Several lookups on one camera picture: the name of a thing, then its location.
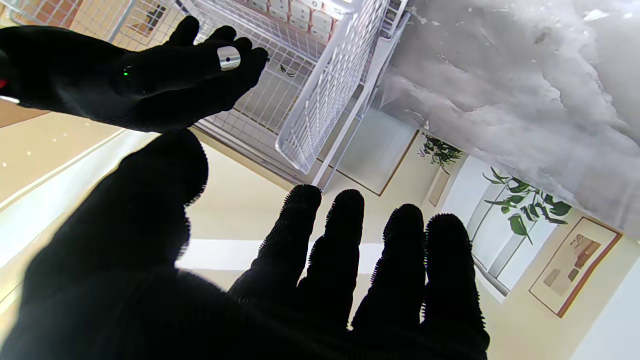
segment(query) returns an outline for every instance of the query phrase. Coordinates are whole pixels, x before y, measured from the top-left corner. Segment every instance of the gloved hand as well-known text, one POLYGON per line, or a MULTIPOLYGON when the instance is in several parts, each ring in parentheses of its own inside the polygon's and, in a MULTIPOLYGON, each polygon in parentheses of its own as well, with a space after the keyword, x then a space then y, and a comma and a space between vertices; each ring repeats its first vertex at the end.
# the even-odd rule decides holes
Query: gloved hand
POLYGON ((363 197, 336 197, 298 282, 321 191, 296 186, 225 293, 175 268, 189 240, 185 206, 207 171, 188 130, 126 157, 29 265, 0 359, 486 359, 471 245, 455 216, 437 215, 425 234, 419 208, 391 214, 348 330, 363 197))
POLYGON ((0 96, 27 108, 164 133, 231 110, 253 88, 268 53, 236 38, 230 26, 193 45, 198 21, 187 16, 163 45, 133 52, 49 26, 0 29, 0 96), (238 68, 221 71, 218 49, 233 46, 238 68))
POLYGON ((291 191, 258 257, 229 295, 308 339, 331 339, 333 345, 327 346, 348 358, 486 359, 489 335, 471 244, 456 216, 436 215, 425 233, 418 207, 405 204, 391 214, 371 287, 351 322, 353 330, 347 331, 364 199, 356 190, 338 194, 324 235, 311 250, 307 276, 298 282, 320 201, 314 186, 291 191))

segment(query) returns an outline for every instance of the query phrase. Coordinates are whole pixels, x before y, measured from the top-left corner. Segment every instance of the silver ring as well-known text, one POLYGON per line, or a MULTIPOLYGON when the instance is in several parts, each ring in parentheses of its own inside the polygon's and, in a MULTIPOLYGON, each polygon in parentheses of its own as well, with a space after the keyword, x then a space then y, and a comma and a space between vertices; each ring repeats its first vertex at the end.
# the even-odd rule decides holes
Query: silver ring
POLYGON ((222 71, 233 70, 240 66, 240 53, 233 46, 220 47, 218 49, 218 59, 220 59, 220 69, 222 71))

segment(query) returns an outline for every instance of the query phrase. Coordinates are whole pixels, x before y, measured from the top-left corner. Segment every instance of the framed picture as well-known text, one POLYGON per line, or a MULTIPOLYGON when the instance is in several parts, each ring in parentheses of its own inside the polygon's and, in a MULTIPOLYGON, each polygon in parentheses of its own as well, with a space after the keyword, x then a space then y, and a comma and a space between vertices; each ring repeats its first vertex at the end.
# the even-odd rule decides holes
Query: framed picture
POLYGON ((428 199, 429 203, 433 205, 433 207, 437 207, 440 202, 440 198, 442 197, 442 193, 444 192, 447 183, 449 182, 450 175, 447 174, 442 168, 438 168, 438 172, 436 173, 436 178, 431 183, 431 188, 429 189, 428 199))
POLYGON ((593 270, 622 234, 581 218, 529 288, 536 299, 563 317, 593 270))

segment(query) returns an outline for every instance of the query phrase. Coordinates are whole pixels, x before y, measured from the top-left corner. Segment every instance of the wire shelf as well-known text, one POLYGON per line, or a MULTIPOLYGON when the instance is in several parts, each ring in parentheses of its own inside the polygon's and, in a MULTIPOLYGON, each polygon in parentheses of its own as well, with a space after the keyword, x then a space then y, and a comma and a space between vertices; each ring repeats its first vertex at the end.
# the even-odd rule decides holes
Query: wire shelf
POLYGON ((233 110, 207 117, 198 127, 293 179, 310 170, 365 79, 365 64, 388 8, 388 0, 353 2, 356 13, 338 22, 326 44, 234 0, 0 2, 21 24, 60 26, 132 51, 162 44, 187 14, 200 21, 196 42, 222 25, 233 26, 239 37, 267 49, 270 61, 258 85, 233 110))

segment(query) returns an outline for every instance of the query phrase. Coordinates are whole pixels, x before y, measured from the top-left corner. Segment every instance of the frozen surface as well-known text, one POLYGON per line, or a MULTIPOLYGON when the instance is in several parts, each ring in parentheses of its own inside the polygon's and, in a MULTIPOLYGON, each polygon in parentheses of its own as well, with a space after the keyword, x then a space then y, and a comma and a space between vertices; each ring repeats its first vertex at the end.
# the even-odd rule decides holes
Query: frozen surface
POLYGON ((640 1, 409 11, 383 111, 640 236, 640 1))

